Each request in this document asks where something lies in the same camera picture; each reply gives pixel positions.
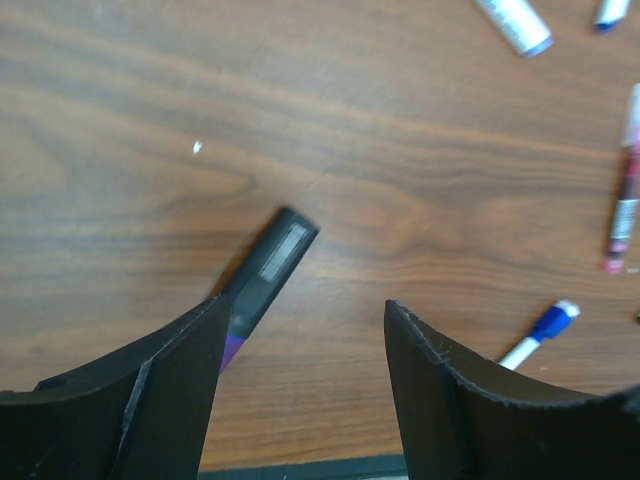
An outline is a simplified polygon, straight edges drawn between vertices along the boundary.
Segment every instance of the blue cap with white tip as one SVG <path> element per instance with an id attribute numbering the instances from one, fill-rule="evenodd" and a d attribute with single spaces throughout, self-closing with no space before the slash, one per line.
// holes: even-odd
<path id="1" fill-rule="evenodd" d="M 524 362 L 547 338 L 556 338 L 580 315 L 580 307 L 569 300 L 560 300 L 546 311 L 535 326 L 513 350 L 502 360 L 500 365 L 515 370 Z"/>

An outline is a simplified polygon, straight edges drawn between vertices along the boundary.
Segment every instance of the pink marker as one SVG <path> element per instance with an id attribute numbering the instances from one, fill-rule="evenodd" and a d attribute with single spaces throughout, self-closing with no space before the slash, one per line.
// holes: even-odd
<path id="1" fill-rule="evenodd" d="M 609 248 L 604 269 L 608 273 L 620 273 L 624 264 L 624 254 L 629 249 L 638 208 L 638 180 L 640 178 L 640 129 L 634 132 L 633 143 L 627 147 L 629 158 L 625 170 L 620 196 L 611 224 Z"/>

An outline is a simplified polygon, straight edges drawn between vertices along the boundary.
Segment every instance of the small blue and white marker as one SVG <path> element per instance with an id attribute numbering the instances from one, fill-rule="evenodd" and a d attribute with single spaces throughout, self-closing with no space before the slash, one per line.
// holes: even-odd
<path id="1" fill-rule="evenodd" d="M 560 300 L 540 317 L 536 325 L 513 350 L 502 360 L 500 365 L 515 370 L 535 352 L 547 338 L 556 338 L 580 315 L 580 307 L 569 300 Z"/>
<path id="2" fill-rule="evenodd" d="M 627 15 L 630 3 L 631 0 L 602 0 L 593 21 L 596 30 L 600 33 L 613 30 Z"/>

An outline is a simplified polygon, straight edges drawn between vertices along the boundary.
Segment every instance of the wood grain surface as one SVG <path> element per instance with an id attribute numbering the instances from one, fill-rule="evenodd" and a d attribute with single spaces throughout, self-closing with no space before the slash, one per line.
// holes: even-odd
<path id="1" fill-rule="evenodd" d="M 640 274 L 599 270 L 640 12 L 596 36 L 597 3 L 535 0 L 556 42 L 525 60 L 470 0 L 4 0 L 0 388 L 190 309 L 282 204 L 322 232 L 203 469 L 399 452 L 387 298 L 493 358 L 570 298 L 522 373 L 640 382 Z"/>

